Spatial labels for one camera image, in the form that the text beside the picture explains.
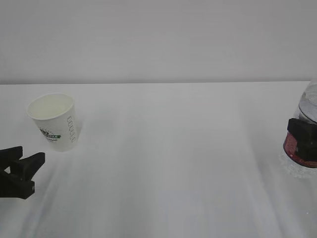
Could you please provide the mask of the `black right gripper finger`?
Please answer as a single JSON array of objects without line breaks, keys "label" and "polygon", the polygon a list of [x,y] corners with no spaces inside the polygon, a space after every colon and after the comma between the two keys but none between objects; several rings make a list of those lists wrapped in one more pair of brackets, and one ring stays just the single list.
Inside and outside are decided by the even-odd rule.
[{"label": "black right gripper finger", "polygon": [[295,139],[295,154],[303,160],[316,160],[317,125],[292,118],[287,130]]}]

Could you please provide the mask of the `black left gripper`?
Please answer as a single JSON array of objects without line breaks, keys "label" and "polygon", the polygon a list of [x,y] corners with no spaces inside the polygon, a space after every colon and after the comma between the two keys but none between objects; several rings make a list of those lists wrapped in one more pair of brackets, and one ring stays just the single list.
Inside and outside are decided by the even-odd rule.
[{"label": "black left gripper", "polygon": [[0,197],[27,199],[35,193],[33,176],[45,163],[45,153],[39,152],[21,159],[23,147],[0,151]]}]

